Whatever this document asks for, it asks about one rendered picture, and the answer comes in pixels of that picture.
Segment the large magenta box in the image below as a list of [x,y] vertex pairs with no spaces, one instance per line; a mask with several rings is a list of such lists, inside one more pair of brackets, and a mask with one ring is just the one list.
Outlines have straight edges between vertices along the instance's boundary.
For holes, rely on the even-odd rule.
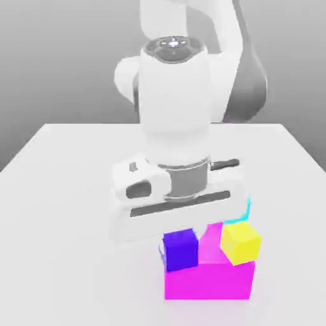
[[255,262],[232,265],[220,249],[222,223],[209,225],[199,240],[199,263],[195,267],[166,272],[166,300],[248,300]]

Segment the small cyan cube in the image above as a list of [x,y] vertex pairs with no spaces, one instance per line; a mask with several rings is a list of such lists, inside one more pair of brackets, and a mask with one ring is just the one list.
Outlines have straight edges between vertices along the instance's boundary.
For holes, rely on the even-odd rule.
[[232,224],[235,224],[235,223],[238,223],[238,222],[247,221],[249,219],[249,216],[250,216],[250,208],[251,208],[251,199],[248,198],[245,213],[239,218],[235,218],[235,219],[232,219],[232,220],[225,221],[224,224],[225,225],[232,225]]

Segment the small yellow cube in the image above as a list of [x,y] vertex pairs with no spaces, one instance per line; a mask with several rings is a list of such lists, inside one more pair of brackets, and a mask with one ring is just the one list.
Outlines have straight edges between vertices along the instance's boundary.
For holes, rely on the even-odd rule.
[[223,225],[220,247],[232,265],[257,260],[260,234],[247,221]]

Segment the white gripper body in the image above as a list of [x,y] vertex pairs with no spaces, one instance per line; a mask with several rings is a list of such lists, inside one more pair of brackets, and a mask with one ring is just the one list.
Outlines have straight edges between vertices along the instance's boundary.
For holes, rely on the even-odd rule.
[[201,194],[187,202],[122,202],[114,193],[109,201],[109,235],[118,243],[139,241],[166,233],[196,229],[241,217],[248,192],[240,169],[209,173]]

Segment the small blue cube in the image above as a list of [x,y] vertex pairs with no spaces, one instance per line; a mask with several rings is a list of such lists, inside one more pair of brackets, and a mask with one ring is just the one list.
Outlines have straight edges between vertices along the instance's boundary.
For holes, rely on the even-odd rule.
[[199,240],[193,229],[164,234],[163,245],[167,272],[198,265]]

